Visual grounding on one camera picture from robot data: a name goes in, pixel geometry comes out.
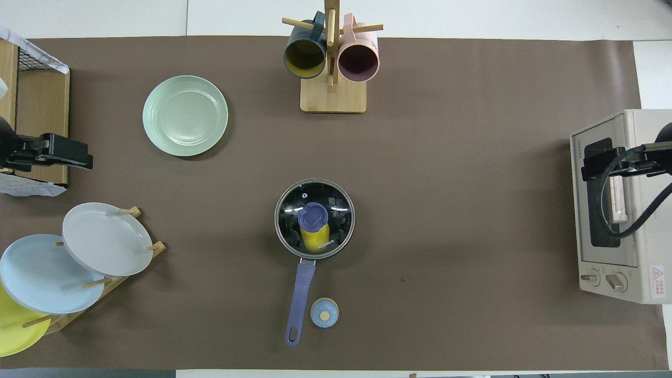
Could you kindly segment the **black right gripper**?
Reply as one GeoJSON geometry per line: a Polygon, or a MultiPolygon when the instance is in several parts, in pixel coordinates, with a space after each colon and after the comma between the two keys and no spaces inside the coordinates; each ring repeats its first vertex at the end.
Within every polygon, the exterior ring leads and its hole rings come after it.
{"type": "Polygon", "coordinates": [[[588,181],[600,177],[603,172],[607,171],[612,161],[619,156],[622,157],[615,163],[609,176],[646,175],[653,177],[670,174],[671,142],[658,142],[641,144],[630,149],[613,148],[592,157],[586,157],[583,159],[584,165],[581,168],[582,179],[588,181]]]}

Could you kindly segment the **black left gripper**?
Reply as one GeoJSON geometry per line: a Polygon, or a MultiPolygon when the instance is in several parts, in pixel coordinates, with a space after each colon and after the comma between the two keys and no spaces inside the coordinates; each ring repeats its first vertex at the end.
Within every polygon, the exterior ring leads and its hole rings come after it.
{"type": "Polygon", "coordinates": [[[17,171],[31,171],[33,166],[74,166],[93,168],[93,156],[85,143],[46,132],[39,137],[24,135],[6,139],[6,167],[17,171]]]}

